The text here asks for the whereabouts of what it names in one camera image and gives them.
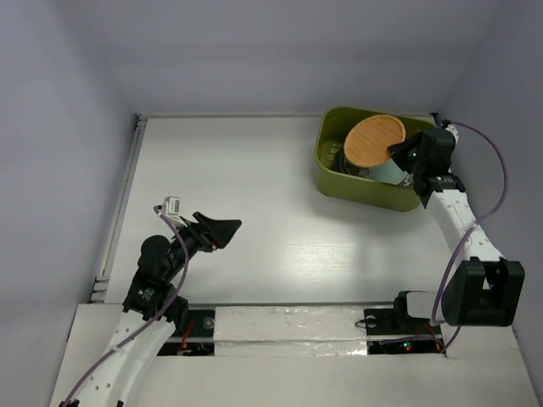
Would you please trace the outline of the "dark teal blossom plate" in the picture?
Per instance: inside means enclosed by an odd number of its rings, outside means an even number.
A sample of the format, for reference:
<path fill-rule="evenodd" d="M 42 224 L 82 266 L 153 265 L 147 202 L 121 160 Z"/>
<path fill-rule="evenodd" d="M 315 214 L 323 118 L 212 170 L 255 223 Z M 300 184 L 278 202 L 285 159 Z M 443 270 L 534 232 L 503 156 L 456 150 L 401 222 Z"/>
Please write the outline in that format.
<path fill-rule="evenodd" d="M 332 170 L 338 173 L 345 173 L 344 168 L 344 154 L 342 151 L 338 151 L 334 157 Z"/>

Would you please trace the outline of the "left aluminium table rail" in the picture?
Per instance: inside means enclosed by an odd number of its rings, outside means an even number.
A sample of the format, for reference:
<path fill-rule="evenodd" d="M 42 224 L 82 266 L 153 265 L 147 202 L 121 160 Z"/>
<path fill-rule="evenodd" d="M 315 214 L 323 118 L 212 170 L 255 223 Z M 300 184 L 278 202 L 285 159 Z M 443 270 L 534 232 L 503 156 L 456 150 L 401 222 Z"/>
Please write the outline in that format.
<path fill-rule="evenodd" d="M 132 145 L 120 187 L 120 194 L 110 222 L 110 228 L 102 252 L 98 273 L 93 280 L 92 291 L 87 300 L 89 304 L 101 304 L 105 302 L 109 279 L 113 269 L 115 253 L 118 247 L 120 232 L 126 213 L 126 206 L 137 167 L 139 152 L 143 143 L 147 121 L 148 120 L 144 118 L 142 114 L 136 115 Z"/>

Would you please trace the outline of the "mint green flower plate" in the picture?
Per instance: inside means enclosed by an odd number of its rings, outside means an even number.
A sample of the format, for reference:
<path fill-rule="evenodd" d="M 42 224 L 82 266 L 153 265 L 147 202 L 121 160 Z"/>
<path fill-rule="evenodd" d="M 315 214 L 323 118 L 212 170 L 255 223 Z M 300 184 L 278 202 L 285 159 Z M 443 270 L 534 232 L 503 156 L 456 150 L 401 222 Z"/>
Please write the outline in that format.
<path fill-rule="evenodd" d="M 372 167 L 357 166 L 352 164 L 348 159 L 344 159 L 344 168 L 348 175 L 396 186 L 398 186 L 398 182 L 405 173 L 398 168 L 392 159 Z"/>

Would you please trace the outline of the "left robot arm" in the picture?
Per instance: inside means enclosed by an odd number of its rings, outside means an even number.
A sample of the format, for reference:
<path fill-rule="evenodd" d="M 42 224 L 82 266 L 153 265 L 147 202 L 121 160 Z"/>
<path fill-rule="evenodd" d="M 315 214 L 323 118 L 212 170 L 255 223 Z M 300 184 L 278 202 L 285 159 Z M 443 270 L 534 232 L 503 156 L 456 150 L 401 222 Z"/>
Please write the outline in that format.
<path fill-rule="evenodd" d="M 224 249 L 241 220 L 214 220 L 199 212 L 188 220 L 164 205 L 155 213 L 171 229 L 171 238 L 153 235 L 140 248 L 117 325 L 104 353 L 74 384 L 63 406 L 127 406 L 152 360 L 172 336 L 188 326 L 188 301 L 180 294 L 195 254 Z"/>

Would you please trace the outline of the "blue floral rim plate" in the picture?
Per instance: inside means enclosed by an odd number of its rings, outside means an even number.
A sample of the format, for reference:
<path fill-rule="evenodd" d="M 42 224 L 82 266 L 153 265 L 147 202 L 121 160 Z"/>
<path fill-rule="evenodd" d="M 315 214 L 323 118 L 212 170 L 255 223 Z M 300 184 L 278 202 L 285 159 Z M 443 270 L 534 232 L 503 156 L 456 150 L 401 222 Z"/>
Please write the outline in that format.
<path fill-rule="evenodd" d="M 412 183 L 413 183 L 413 175 L 405 172 L 402 179 L 398 182 L 398 186 L 409 187 L 412 185 Z"/>

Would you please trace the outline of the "foil covered base panel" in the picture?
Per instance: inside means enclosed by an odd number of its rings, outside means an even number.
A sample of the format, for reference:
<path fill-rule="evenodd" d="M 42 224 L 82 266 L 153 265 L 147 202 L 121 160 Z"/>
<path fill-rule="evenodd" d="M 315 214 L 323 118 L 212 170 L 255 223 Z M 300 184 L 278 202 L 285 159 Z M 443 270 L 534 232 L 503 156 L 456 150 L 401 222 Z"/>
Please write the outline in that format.
<path fill-rule="evenodd" d="M 365 356 L 359 306 L 232 306 L 216 309 L 220 357 Z"/>

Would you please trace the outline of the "orange woven pattern plate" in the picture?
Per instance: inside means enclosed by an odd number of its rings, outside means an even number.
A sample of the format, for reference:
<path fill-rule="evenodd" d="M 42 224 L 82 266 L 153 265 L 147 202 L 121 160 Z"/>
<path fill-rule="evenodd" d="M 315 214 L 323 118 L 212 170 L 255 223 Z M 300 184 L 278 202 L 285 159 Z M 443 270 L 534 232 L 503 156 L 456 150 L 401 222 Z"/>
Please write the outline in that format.
<path fill-rule="evenodd" d="M 358 167 L 381 165 L 388 147 L 406 140 L 406 128 L 395 116 L 377 114 L 355 125 L 344 141 L 344 156 Z"/>

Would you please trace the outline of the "green plastic bin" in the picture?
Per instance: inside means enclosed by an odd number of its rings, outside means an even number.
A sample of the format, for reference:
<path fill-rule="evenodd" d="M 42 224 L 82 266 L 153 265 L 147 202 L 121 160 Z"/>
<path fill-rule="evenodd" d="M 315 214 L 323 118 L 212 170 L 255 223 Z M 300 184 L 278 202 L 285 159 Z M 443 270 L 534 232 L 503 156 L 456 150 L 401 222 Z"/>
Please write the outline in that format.
<path fill-rule="evenodd" d="M 335 156 L 342 149 L 349 131 L 362 120 L 376 114 L 376 111 L 340 106 L 323 115 L 314 149 L 316 186 L 329 197 L 400 212 L 411 211 L 420 205 L 413 187 L 369 180 L 333 170 Z"/>

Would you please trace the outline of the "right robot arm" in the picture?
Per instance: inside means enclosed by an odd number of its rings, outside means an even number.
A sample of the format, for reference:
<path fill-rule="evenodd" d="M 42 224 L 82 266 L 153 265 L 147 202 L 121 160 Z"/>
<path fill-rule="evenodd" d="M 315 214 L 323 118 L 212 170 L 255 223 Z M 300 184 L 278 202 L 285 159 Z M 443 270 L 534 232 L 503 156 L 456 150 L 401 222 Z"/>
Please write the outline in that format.
<path fill-rule="evenodd" d="M 453 127 L 433 127 L 388 148 L 390 158 L 411 175 L 416 195 L 432 215 L 451 250 L 430 310 L 434 325 L 510 326 L 525 278 L 482 227 L 497 212 L 475 216 L 467 189 L 451 170 L 457 136 Z"/>

